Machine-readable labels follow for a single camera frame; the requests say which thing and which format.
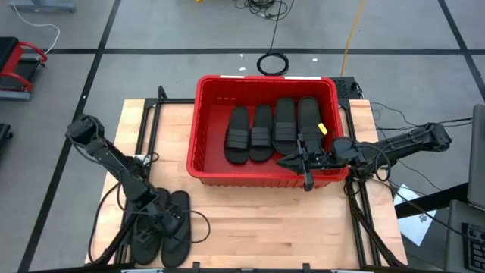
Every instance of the gray floor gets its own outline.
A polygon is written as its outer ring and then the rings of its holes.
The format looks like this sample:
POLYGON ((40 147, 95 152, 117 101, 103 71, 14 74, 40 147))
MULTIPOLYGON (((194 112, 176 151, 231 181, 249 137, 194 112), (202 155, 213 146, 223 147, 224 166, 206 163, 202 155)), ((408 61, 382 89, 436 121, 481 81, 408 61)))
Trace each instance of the gray floor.
MULTIPOLYGON (((38 24, 57 24, 57 49, 96 49, 114 0, 79 0, 76 14, 26 14, 38 24)), ((481 0, 446 0, 470 49, 485 49, 481 0)), ((276 48, 345 47, 358 0, 296 2, 280 22, 276 48)), ((55 31, 26 25, 0 3, 0 36, 17 36, 43 48, 55 31)), ((107 49, 242 49, 269 46, 274 24, 238 10, 233 1, 121 0, 107 49)), ((352 42, 356 49, 459 49, 438 1, 368 0, 352 42)), ((205 74, 258 74, 260 55, 103 55, 85 112, 96 115, 113 138, 123 100, 153 97, 163 85, 170 97, 191 98, 205 74)), ((0 271, 16 271, 64 143, 94 55, 49 56, 37 77, 31 102, 0 102, 0 122, 15 138, 0 164, 0 271)), ((342 55, 288 55, 292 76, 338 76, 342 55)), ((485 73, 485 56, 475 55, 485 73)), ((279 61, 264 66, 276 70, 279 61)), ((462 55, 350 55, 346 75, 354 76, 366 98, 403 111, 414 123, 471 116, 482 96, 462 55)), ((375 105, 382 127, 401 127, 397 113, 375 105)), ((403 160, 446 189, 468 179, 471 127, 449 128, 452 147, 444 153, 419 153, 403 160)), ((30 270, 83 264, 105 172, 75 152, 65 165, 52 209, 30 270)), ((424 193, 436 191, 418 174, 398 164, 393 180, 424 193)), ((445 217, 446 212, 438 216, 445 217)), ((444 251, 445 230, 433 224, 421 247, 405 242, 410 263, 442 266, 430 249, 444 251)))

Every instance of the wooden tabletop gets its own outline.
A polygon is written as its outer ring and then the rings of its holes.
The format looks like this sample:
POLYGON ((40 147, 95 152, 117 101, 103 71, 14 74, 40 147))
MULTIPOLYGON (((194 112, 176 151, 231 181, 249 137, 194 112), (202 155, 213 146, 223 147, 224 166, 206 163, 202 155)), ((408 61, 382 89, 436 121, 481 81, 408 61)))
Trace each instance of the wooden tabletop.
MULTIPOLYGON (((125 155, 135 152, 143 104, 143 99, 124 103, 114 144, 125 155)), ((211 222, 211 236, 192 245, 181 268, 192 267, 192 262, 200 262, 203 268, 301 268, 302 263, 310 263, 314 269, 359 268, 342 181, 308 193, 301 189, 204 186, 186 171, 192 111, 193 105, 162 105, 155 143, 160 159, 150 174, 155 187, 188 192, 192 209, 211 222)), ((378 141, 369 101, 352 100, 351 113, 357 139, 378 141)), ((340 114, 347 135, 345 113, 340 114)), ((102 195, 115 184, 107 174, 102 195)), ((374 181, 367 183, 367 189, 376 232, 396 257, 407 263, 389 189, 374 181)), ((95 258, 117 233, 121 218, 115 194, 111 194, 99 214, 92 244, 95 258)), ((193 215, 192 239, 202 238, 206 232, 205 222, 193 215)), ((371 264, 369 239, 363 228, 361 232, 366 260, 371 264)), ((163 267, 159 255, 149 267, 163 267)))

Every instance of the red crate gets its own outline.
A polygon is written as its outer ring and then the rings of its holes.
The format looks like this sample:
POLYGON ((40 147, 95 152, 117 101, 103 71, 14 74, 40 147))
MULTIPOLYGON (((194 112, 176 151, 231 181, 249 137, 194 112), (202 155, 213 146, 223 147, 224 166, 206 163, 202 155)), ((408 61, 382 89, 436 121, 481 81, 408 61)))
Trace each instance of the red crate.
MULTIPOLYGON (((233 108, 246 106, 252 123, 256 105, 268 104, 274 112, 276 101, 283 96, 293 98, 296 105, 304 96, 317 99, 321 120, 329 132, 335 132, 324 138, 325 149, 330 147, 336 135, 343 136, 336 87, 330 79, 209 75, 201 78, 197 84, 187 156, 189 174, 206 185, 302 187, 305 181, 302 175, 277 165, 276 160, 283 157, 278 152, 263 163, 254 163, 248 158, 244 165, 233 165, 224 157, 224 139, 233 108)), ((348 167, 313 171, 315 187, 341 181, 348 172, 348 167)))

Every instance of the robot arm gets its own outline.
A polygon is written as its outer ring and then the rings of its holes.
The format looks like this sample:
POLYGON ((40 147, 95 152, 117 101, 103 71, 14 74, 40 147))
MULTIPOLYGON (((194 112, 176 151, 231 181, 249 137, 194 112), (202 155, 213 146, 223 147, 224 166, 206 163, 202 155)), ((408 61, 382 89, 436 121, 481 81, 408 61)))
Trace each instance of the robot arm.
POLYGON ((325 151, 317 140, 305 141, 298 135, 298 152, 278 160, 278 165, 305 176, 305 191, 314 186, 310 170, 344 168, 350 165, 354 178, 365 179, 383 165, 420 151, 443 152, 452 139, 441 124, 428 123, 414 130, 376 143, 358 142, 337 137, 325 151))
MULTIPOLYGON (((106 264, 117 246, 134 223, 136 215, 150 215, 151 226, 166 235, 166 246, 174 249, 183 240, 189 230, 188 220, 181 220, 177 206, 170 202, 161 203, 157 190, 146 179, 143 162, 137 158, 125 156, 111 142, 105 139, 105 129, 93 116, 82 115, 67 127, 66 137, 76 149, 84 149, 93 157, 90 159, 106 168, 123 186, 125 195, 133 212, 127 223, 121 228, 111 245, 95 264, 106 264)), ((140 242, 146 241, 143 234, 134 237, 140 242)))

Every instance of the white cable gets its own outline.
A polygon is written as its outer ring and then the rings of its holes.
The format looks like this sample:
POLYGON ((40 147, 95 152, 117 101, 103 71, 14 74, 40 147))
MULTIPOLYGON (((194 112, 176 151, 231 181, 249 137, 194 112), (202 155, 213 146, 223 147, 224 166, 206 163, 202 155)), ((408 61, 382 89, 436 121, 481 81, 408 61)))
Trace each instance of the white cable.
POLYGON ((11 0, 10 3, 12 4, 12 7, 14 7, 14 10, 15 12, 17 12, 17 15, 20 19, 22 19, 22 21, 24 21, 25 23, 29 24, 30 26, 33 26, 33 27, 54 27, 56 30, 58 30, 58 35, 55 37, 54 39, 54 42, 52 43, 51 47, 48 48, 44 54, 48 54, 52 48, 54 48, 55 44, 58 42, 58 39, 59 39, 59 35, 61 35, 61 30, 59 30, 58 26, 54 25, 54 24, 32 24, 30 23, 28 20, 25 20, 22 15, 20 15, 20 12, 18 12, 17 10, 17 6, 15 5, 15 2, 14 0, 11 0))

